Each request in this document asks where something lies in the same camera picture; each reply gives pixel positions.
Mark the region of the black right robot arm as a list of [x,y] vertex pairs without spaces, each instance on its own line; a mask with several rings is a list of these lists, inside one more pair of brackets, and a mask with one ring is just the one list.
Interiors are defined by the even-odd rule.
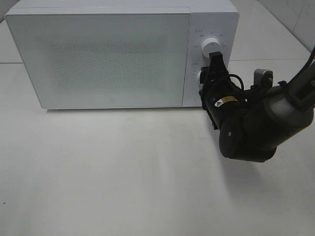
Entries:
[[230,159],[263,163],[277,147],[314,119],[315,56],[289,81],[273,85],[273,72],[257,69],[246,90],[236,85],[220,52],[210,53],[201,69],[199,95],[202,108],[219,133],[221,154]]

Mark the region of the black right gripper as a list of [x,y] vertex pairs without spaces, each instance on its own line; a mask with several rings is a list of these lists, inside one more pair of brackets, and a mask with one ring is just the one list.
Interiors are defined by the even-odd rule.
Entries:
[[228,102],[235,105],[240,102],[244,84],[239,76],[227,71],[221,52],[210,53],[209,59],[209,67],[202,67],[200,71],[202,89],[199,95],[202,108],[209,115],[213,128],[218,130],[221,122],[230,116],[229,108],[223,109],[222,106]]

